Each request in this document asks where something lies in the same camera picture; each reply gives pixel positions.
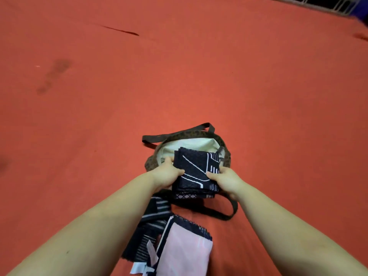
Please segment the bag strap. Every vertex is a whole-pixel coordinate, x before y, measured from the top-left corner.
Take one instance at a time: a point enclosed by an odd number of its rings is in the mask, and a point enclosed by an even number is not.
[[[173,136],[173,135],[176,135],[176,134],[179,134],[181,132],[195,131],[195,130],[204,130],[206,128],[208,128],[208,132],[214,133],[214,126],[212,126],[211,123],[203,123],[203,124],[198,125],[198,126],[195,126],[193,128],[182,130],[182,131],[178,131],[178,132],[173,132],[171,134],[165,134],[165,135],[144,135],[144,136],[142,136],[142,142],[143,143],[146,143],[146,144],[163,142],[168,137]]]
[[[230,196],[227,193],[219,193],[218,195],[222,195],[223,197],[227,198],[231,205],[232,205],[232,214],[231,215],[226,215],[224,213],[221,213],[217,210],[214,210],[212,208],[208,208],[205,207],[203,205],[203,199],[173,199],[172,198],[172,191],[171,190],[166,190],[163,189],[161,191],[159,191],[158,193],[154,194],[156,196],[159,196],[163,199],[167,199],[169,201],[169,203],[185,208],[185,209],[189,209],[192,210],[194,212],[203,214],[203,215],[207,215],[213,218],[217,218],[220,219],[222,221],[228,221],[230,220],[238,211],[238,202],[236,200],[233,200],[230,198]]]

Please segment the metal grate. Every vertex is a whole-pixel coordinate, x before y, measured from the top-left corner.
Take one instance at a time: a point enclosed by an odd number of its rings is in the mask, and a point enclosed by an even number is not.
[[[280,0],[304,7],[328,11],[340,15],[349,15],[360,0]]]

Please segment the bag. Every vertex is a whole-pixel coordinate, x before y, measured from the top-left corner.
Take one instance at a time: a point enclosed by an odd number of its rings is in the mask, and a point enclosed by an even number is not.
[[[214,126],[210,123],[203,123],[196,127],[171,134],[144,135],[142,137],[142,142],[148,147],[155,148],[154,154],[150,156],[145,163],[146,171],[153,170],[160,166],[164,162],[165,157],[174,156],[174,151],[178,150],[180,147],[205,152],[217,152],[219,154],[220,166],[230,167],[231,154],[222,138],[214,133]],[[159,142],[161,142],[161,144],[157,146],[153,145]],[[232,204],[233,213],[231,215],[226,215],[217,210],[205,207],[203,199],[173,199],[171,190],[163,189],[155,194],[155,196],[166,199],[171,204],[179,207],[190,209],[194,212],[218,218],[223,221],[230,220],[238,210],[238,202],[232,200],[227,193],[220,192],[219,195],[227,198]]]

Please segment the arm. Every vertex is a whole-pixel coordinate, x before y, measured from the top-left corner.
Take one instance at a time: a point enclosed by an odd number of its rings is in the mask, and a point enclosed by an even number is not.
[[[283,275],[368,275],[368,270],[323,233],[293,215],[230,168],[207,176],[240,205]]]
[[[152,194],[182,174],[167,158],[76,218],[8,276],[110,275]]]

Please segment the red carpet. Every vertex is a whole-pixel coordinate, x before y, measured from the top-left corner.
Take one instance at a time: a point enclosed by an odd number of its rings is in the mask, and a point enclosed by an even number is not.
[[[203,122],[245,181],[368,265],[356,20],[271,0],[0,3],[0,275],[144,172],[143,134]],[[242,211],[177,212],[211,232],[209,275],[278,274]]]

